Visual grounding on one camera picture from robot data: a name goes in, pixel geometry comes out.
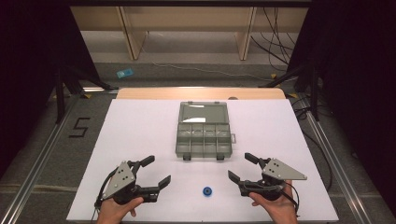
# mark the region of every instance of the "human hand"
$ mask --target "human hand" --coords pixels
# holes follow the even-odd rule
[[[286,180],[286,183],[287,185],[283,191],[292,198],[291,180]],[[297,223],[297,215],[294,209],[294,204],[285,196],[282,195],[275,201],[266,200],[260,194],[255,192],[250,192],[248,196],[254,200],[252,205],[261,205],[268,212],[271,219],[275,223]]]
[[[136,211],[134,210],[137,206],[139,206],[143,202],[143,198],[135,198],[130,202],[119,205],[114,200],[107,199],[102,202],[102,206],[100,209],[99,217],[96,221],[97,224],[120,224],[122,219],[131,212],[133,217],[136,216]]]

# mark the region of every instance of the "aluminum rail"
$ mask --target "aluminum rail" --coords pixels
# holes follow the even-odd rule
[[[1,221],[2,224],[16,223],[18,217],[21,214],[23,207],[26,205],[26,202],[29,199],[29,196],[35,186],[37,179],[40,177],[40,174],[43,171],[50,157],[50,154],[57,143],[60,132],[62,131],[64,124],[70,115],[71,110],[78,101],[78,97],[79,95],[72,96],[69,107],[67,107],[64,117],[61,119],[59,123],[55,124],[54,128],[52,129],[52,132],[49,135],[46,144],[43,146],[40,154],[35,160],[35,164],[33,165],[32,170],[24,180],[19,191],[17,192],[17,195],[14,197],[13,201],[8,206],[6,214],[4,215]]]
[[[309,106],[309,103],[305,99],[301,101],[301,105],[303,107],[307,107]],[[353,187],[347,176],[346,171],[344,170],[344,167],[338,160],[337,155],[334,153],[332,145],[330,144],[330,141],[327,138],[325,132],[323,131],[320,123],[315,120],[311,112],[308,111],[306,115],[308,117],[309,124],[311,125],[312,130],[314,131],[315,136],[318,139],[320,146],[322,147],[323,152],[327,160],[329,161],[330,166],[332,167],[334,176],[340,185],[341,191],[343,191],[344,196],[346,197],[346,201],[349,204],[356,221],[360,224],[373,223],[367,213],[367,209],[365,208],[363,202],[361,201],[361,198],[359,197],[358,192]]]

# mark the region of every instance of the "blue object on floor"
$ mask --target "blue object on floor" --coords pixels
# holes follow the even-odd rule
[[[118,76],[119,78],[122,78],[122,77],[129,77],[129,76],[131,76],[131,75],[133,75],[133,74],[134,74],[134,71],[133,71],[131,68],[128,68],[128,69],[125,69],[125,70],[122,70],[122,71],[117,72],[117,76]]]

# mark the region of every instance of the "black cable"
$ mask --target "black cable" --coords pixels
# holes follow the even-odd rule
[[[100,209],[100,206],[102,205],[102,194],[103,194],[103,191],[105,190],[106,183],[111,178],[111,176],[113,176],[116,173],[117,169],[119,169],[119,167],[117,167],[110,174],[108,174],[108,176],[105,179],[105,182],[103,182],[102,187],[99,190],[99,194],[96,198],[96,202],[94,204],[94,207],[96,209]]]
[[[260,189],[263,189],[263,190],[275,190],[275,189],[277,189],[277,186],[265,187],[265,186],[263,186],[263,185],[260,185],[259,183],[262,183],[262,179],[259,180],[259,181],[257,181],[257,182],[252,182],[252,181],[250,181],[250,180],[245,180],[245,182],[244,182],[244,188],[253,191],[253,190],[255,190],[255,189],[247,187],[246,183],[250,183],[251,185],[256,186],[256,187],[258,187],[258,188],[260,188]]]
[[[288,58],[290,59],[289,54],[286,52],[285,48],[283,48],[282,42],[280,42],[279,31],[277,29],[277,12],[278,12],[278,8],[276,7],[276,8],[274,8],[274,14],[275,14],[275,25],[274,25],[274,27],[275,27],[275,30],[276,30],[276,37],[277,37],[277,40],[279,41],[279,45],[282,46],[282,47],[279,47],[279,48],[280,48],[280,51],[282,52],[283,57],[285,58],[285,54],[286,54],[286,56],[288,56]]]
[[[262,10],[264,11],[264,14],[265,14],[265,17],[266,17],[267,20],[268,20],[268,23],[270,24],[271,30],[273,31],[273,35],[272,35],[272,37],[271,37],[271,40],[269,41],[269,42],[270,42],[270,47],[269,47],[268,51],[271,52],[271,47],[272,47],[272,45],[274,44],[274,37],[276,36],[277,41],[278,41],[278,43],[279,43],[278,46],[280,47],[280,51],[282,52],[282,55],[283,55],[283,57],[284,57],[284,60],[280,60],[280,61],[283,62],[283,63],[285,63],[285,64],[289,64],[289,63],[287,62],[287,60],[286,60],[286,57],[285,57],[285,52],[286,52],[286,50],[284,49],[284,47],[283,47],[283,45],[282,45],[282,42],[280,41],[279,34],[278,34],[277,31],[276,31],[276,29],[277,29],[277,8],[276,8],[276,28],[273,27],[273,24],[271,23],[271,21],[270,21],[268,15],[267,15],[267,12],[265,11],[265,7],[263,7]],[[275,68],[274,65],[273,65],[272,62],[271,62],[271,53],[268,54],[268,61],[269,61],[269,63],[271,64],[271,66],[272,66],[273,68]],[[275,70],[282,71],[282,72],[286,72],[286,70],[278,69],[278,68],[275,68]]]
[[[291,43],[293,43],[293,45],[296,45],[296,42],[294,42],[294,40],[291,38],[291,36],[289,35],[289,33],[286,33],[286,35],[289,37]]]
[[[264,40],[266,40],[268,43],[271,43],[271,40],[267,39],[267,38],[262,34],[262,32],[260,32],[260,35],[262,35],[262,38],[263,38]],[[279,44],[277,44],[277,43],[272,43],[272,44],[273,44],[273,45],[276,45],[276,46],[278,46],[278,47],[282,47],[282,48],[284,48],[284,49],[293,50],[292,48],[285,47],[285,46],[279,45]]]
[[[309,138],[309,140],[311,140],[311,141],[320,149],[320,152],[321,152],[321,154],[322,154],[324,160],[326,161],[326,164],[327,164],[327,166],[328,166],[329,173],[330,173],[329,185],[327,186],[326,190],[329,191],[330,188],[332,187],[332,167],[330,166],[330,163],[329,163],[329,161],[327,160],[326,155],[324,154],[323,148],[319,145],[319,143],[318,143],[317,141],[315,141],[315,139],[314,139],[313,137],[311,137],[309,134],[307,134],[306,132],[304,132],[304,130],[301,130],[301,131],[303,132],[303,134],[304,134],[307,138]]]
[[[266,49],[265,47],[263,47],[262,45],[260,45],[254,38],[253,36],[250,37],[254,43],[257,44],[257,46],[259,46],[260,49],[265,50],[267,53],[272,54],[274,57],[276,57],[277,59],[279,59],[282,63],[288,64],[288,62],[284,61],[283,59],[279,58],[277,55],[275,55],[273,52],[271,52],[270,50]]]
[[[305,97],[303,97],[303,98],[300,98],[300,99],[298,99],[298,100],[296,100],[295,102],[293,102],[292,104],[291,104],[291,107],[294,107],[294,105],[295,104],[297,104],[298,102],[300,102],[300,101],[302,101],[303,99],[309,99],[310,97],[309,96],[305,96]],[[328,105],[317,105],[317,107],[329,107]],[[294,113],[296,113],[296,112],[299,112],[299,111],[301,111],[303,108],[301,108],[301,109],[294,109]],[[333,115],[333,113],[332,112],[330,112],[330,114],[325,114],[325,113],[323,113],[323,112],[320,112],[320,111],[318,111],[318,113],[320,114],[320,115],[323,115],[323,116],[325,116],[325,117],[328,117],[328,118],[333,118],[334,117],[334,115]]]
[[[285,182],[285,184],[291,186],[291,188],[294,190],[294,192],[296,193],[297,202],[294,201],[294,199],[292,199],[292,198],[291,198],[287,193],[285,193],[283,190],[281,190],[280,192],[282,193],[283,196],[285,196],[285,197],[286,197],[287,199],[289,199],[292,203],[294,203],[294,209],[295,209],[296,215],[297,215],[298,209],[299,209],[299,207],[300,207],[300,196],[298,195],[297,189],[296,189],[293,185],[291,185],[291,184],[289,184],[289,183],[287,183],[287,182]]]
[[[300,100],[294,102],[292,105],[294,105],[297,102],[303,100],[304,98],[301,98]],[[309,109],[310,109],[310,106],[309,107],[304,107],[304,108],[299,108],[299,109],[294,109],[294,113],[302,111],[299,115],[296,115],[297,120],[306,119],[307,118],[306,112]],[[330,188],[332,187],[332,174],[333,174],[332,167],[330,166],[330,163],[327,160],[327,157],[326,157],[326,155],[325,155],[325,153],[323,151],[323,148],[320,146],[320,144],[317,141],[315,141],[315,139],[313,137],[311,137],[308,133],[306,133],[303,129],[301,129],[301,131],[303,132],[303,135],[305,135],[309,140],[311,140],[319,148],[319,151],[322,154],[323,159],[326,161],[326,164],[328,166],[329,173],[330,173],[329,185],[326,187],[326,190],[329,191]]]
[[[282,44],[282,42],[280,41],[279,32],[278,32],[278,30],[277,30],[277,12],[278,12],[277,7],[275,8],[275,26],[272,25],[272,23],[271,23],[271,21],[270,21],[270,19],[269,19],[269,17],[268,17],[267,12],[265,11],[265,7],[264,7],[262,10],[264,11],[264,15],[265,15],[265,17],[267,18],[268,23],[270,24],[271,30],[273,31],[273,36],[272,36],[272,38],[271,38],[271,43],[273,43],[274,36],[276,36],[276,39],[277,39],[279,45],[281,46],[281,47],[280,47],[280,51],[282,52],[283,57],[285,58],[284,52],[285,52],[285,53],[288,55],[288,57],[289,57],[289,54],[285,51],[285,49],[284,49],[284,47],[283,47],[283,44]]]
[[[92,218],[91,218],[91,224],[92,224],[92,222],[93,222],[93,218],[95,217],[95,213],[96,213],[96,211],[97,211],[97,209],[96,209],[96,208],[94,208],[94,209],[93,209]]]

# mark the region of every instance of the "small blue object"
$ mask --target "small blue object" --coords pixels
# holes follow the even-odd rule
[[[212,195],[212,188],[210,187],[205,187],[203,190],[203,193],[206,197],[209,197],[210,195]]]
[[[131,75],[133,75],[133,74],[134,74],[134,71],[132,71],[131,68],[128,68],[128,69],[125,69],[125,70],[122,70],[122,71],[117,72],[117,76],[118,76],[119,78],[122,78],[122,77],[129,77],[129,76],[131,76]]]

